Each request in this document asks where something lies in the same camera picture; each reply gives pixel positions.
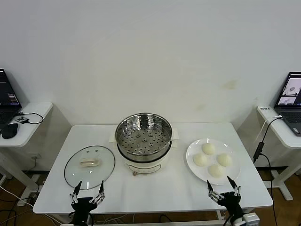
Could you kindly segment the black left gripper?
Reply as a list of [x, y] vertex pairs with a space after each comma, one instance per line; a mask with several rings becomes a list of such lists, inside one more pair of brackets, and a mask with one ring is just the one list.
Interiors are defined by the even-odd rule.
[[71, 207], [73, 208], [73, 212], [70, 213], [70, 215], [73, 215], [70, 224], [73, 224], [75, 226], [87, 226], [88, 222], [90, 222], [93, 226], [94, 217], [90, 212], [95, 210], [97, 208], [97, 204], [101, 204], [105, 199], [104, 181], [102, 180], [99, 192], [94, 196], [94, 198], [82, 197], [77, 199], [81, 184], [82, 181], [80, 181], [78, 185], [75, 186], [73, 193], [69, 194], [69, 197], [71, 199]]

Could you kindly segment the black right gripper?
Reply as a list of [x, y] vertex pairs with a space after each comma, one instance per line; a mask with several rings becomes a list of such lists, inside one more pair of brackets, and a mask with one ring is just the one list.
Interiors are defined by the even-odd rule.
[[241, 186], [238, 186], [229, 176], [227, 176], [227, 179], [234, 191], [219, 194], [213, 190], [210, 182], [207, 180], [208, 197], [214, 202], [217, 202], [220, 206], [224, 206], [228, 213], [234, 218], [240, 218], [243, 216], [242, 208], [239, 205], [241, 200]]

